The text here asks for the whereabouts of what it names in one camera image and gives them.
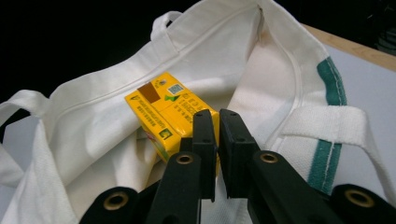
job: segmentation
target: tote bag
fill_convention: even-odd
[[[274,1],[204,0],[155,20],[151,40],[128,60],[70,80],[49,98],[22,90],[0,104],[1,124],[19,109],[31,113],[9,127],[22,154],[1,146],[9,195],[2,223],[78,223],[101,192],[141,191],[160,179],[165,164],[124,97],[165,71],[213,108],[239,113],[261,149],[282,154],[324,193],[342,144],[361,147],[395,204],[368,119],[347,106],[326,49]],[[220,173],[202,223],[251,222],[246,200],[225,195]]]

